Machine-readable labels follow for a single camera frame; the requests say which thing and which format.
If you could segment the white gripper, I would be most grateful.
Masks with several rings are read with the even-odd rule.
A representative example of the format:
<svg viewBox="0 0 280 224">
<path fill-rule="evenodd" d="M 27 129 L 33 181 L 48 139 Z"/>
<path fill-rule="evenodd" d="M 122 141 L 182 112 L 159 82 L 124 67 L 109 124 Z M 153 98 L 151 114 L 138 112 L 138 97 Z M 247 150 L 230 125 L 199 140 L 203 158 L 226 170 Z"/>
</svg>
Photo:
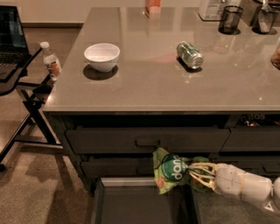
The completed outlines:
<svg viewBox="0 0 280 224">
<path fill-rule="evenodd" d="M 198 190 L 206 187 L 227 198 L 265 204 L 272 192 L 272 181 L 231 164 L 193 163 L 189 166 L 191 185 Z"/>
</svg>

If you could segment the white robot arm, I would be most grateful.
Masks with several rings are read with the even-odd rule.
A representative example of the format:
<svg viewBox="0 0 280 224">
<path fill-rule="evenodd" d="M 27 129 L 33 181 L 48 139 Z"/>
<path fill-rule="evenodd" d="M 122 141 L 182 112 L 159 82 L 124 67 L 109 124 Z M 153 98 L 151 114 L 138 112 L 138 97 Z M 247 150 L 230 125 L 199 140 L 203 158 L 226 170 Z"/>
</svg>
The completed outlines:
<svg viewBox="0 0 280 224">
<path fill-rule="evenodd" d="M 274 215 L 280 215 L 280 178 L 272 181 L 231 164 L 194 163 L 190 176 L 215 193 L 248 202 Z"/>
</svg>

